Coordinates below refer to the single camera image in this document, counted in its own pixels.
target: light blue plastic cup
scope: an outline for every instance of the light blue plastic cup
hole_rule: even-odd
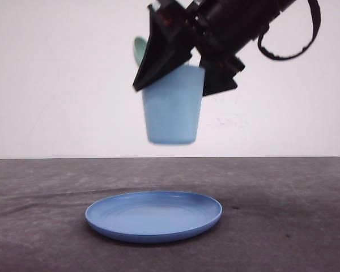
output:
[[[142,90],[148,140],[188,144],[197,137],[204,68],[182,65]]]

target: white backdrop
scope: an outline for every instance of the white backdrop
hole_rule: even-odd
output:
[[[250,42],[238,89],[203,99],[188,146],[148,143],[131,87],[149,3],[0,0],[0,158],[340,156],[340,0],[320,0],[319,36],[300,58],[274,62]],[[264,44],[292,54],[311,34],[297,0]]]

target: robotic arm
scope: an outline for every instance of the robotic arm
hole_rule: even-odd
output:
[[[139,91],[189,60],[196,47],[206,70],[203,96],[235,89],[233,77],[244,69],[235,56],[250,40],[273,60],[304,53],[316,38],[321,15],[317,0],[310,5],[313,37],[293,56],[279,57],[262,46],[269,23],[295,0],[194,0],[183,8],[175,0],[156,0],[150,10],[150,37],[133,86]]]

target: plate rim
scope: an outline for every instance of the plate rim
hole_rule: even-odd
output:
[[[100,201],[105,201],[106,199],[108,198],[113,198],[113,197],[119,197],[119,196],[124,196],[124,195],[128,195],[128,194],[140,194],[140,193],[185,193],[185,194],[193,194],[193,195],[198,195],[198,196],[203,196],[203,197],[206,197],[206,198],[209,198],[211,199],[212,201],[215,201],[215,203],[219,206],[220,210],[219,212],[217,213],[217,215],[212,218],[210,221],[202,224],[201,226],[198,226],[198,227],[195,227],[195,228],[190,228],[190,229],[185,229],[183,231],[178,231],[178,232],[168,232],[168,233],[159,233],[159,234],[141,234],[141,233],[127,233],[127,232],[117,232],[117,231],[113,231],[109,228],[106,228],[106,227],[102,227],[102,226],[98,226],[97,224],[94,224],[93,222],[90,221],[89,217],[88,217],[88,211],[89,209],[97,204],[98,202]],[[202,228],[204,226],[208,226],[209,224],[213,223],[213,222],[217,222],[220,218],[220,216],[222,215],[222,212],[223,212],[223,207],[222,207],[222,204],[220,204],[220,202],[218,200],[216,200],[215,198],[213,197],[210,197],[209,195],[206,195],[206,194],[199,194],[199,193],[195,193],[195,192],[189,192],[189,191],[172,191],[172,190],[150,190],[150,191],[140,191],[140,192],[129,192],[129,193],[123,193],[123,194],[116,194],[116,195],[111,195],[109,197],[105,197],[105,198],[102,198],[100,200],[97,200],[95,201],[94,203],[90,204],[87,209],[86,209],[86,212],[84,213],[85,217],[86,217],[86,220],[89,224],[97,227],[97,228],[100,228],[101,230],[105,230],[105,231],[109,231],[113,234],[116,234],[116,235],[126,235],[126,236],[165,236],[165,235],[176,235],[176,234],[180,234],[180,233],[184,233],[184,232],[188,232],[188,231],[195,231],[199,228]]]

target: gray tabletop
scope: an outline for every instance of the gray tabletop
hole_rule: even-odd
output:
[[[141,190],[207,194],[223,215],[156,245],[87,225],[92,202]],[[0,271],[340,272],[340,158],[0,160]]]

